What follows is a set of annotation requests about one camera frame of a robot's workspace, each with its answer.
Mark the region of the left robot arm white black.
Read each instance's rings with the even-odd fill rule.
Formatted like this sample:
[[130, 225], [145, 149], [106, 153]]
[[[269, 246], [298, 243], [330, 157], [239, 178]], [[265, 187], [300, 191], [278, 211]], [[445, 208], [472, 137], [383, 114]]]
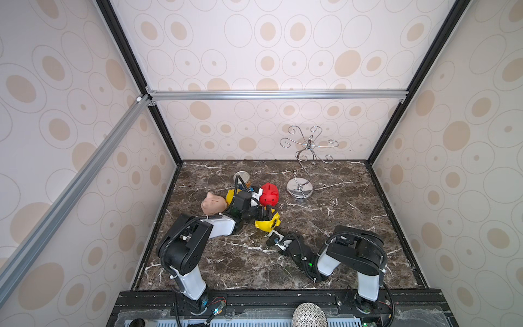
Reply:
[[212, 238], [239, 233], [244, 225], [259, 215], [260, 196], [239, 192], [231, 202], [207, 193], [202, 201], [202, 215], [181, 214], [157, 247], [160, 264], [174, 277], [182, 295], [202, 303], [207, 285], [201, 276], [199, 262]]

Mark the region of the yellow piggy bank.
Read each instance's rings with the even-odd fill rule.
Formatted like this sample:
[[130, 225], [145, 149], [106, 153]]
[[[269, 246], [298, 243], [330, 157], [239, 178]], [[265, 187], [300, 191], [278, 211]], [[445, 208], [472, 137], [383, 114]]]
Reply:
[[281, 224], [281, 216], [273, 208], [265, 207], [261, 215], [255, 220], [255, 227], [261, 231], [270, 233]]
[[234, 189], [230, 189], [228, 192], [227, 192], [227, 195], [226, 195], [226, 202], [228, 205], [230, 205], [234, 199], [234, 196], [237, 195], [237, 193], [239, 192], [239, 189], [237, 190], [234, 190]]

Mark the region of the red piggy bank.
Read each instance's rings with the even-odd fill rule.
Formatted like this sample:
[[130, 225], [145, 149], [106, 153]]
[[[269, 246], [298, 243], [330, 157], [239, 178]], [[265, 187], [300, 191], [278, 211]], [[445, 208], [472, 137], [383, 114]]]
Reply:
[[260, 204], [262, 206], [271, 205], [275, 207], [279, 202], [279, 190], [277, 186], [272, 183], [266, 183], [261, 187], [261, 190]]

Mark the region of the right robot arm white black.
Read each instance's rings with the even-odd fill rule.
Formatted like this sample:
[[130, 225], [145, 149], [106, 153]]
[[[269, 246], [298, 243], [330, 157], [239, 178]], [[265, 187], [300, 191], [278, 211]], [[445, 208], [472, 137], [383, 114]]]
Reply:
[[373, 232], [335, 227], [324, 246], [315, 253], [302, 235], [286, 235], [272, 231], [266, 244], [279, 248], [282, 256], [291, 258], [297, 267], [313, 282], [325, 281], [339, 265], [357, 272], [358, 288], [354, 302], [361, 313], [370, 313], [379, 302], [379, 290], [384, 286], [388, 255], [381, 237]]

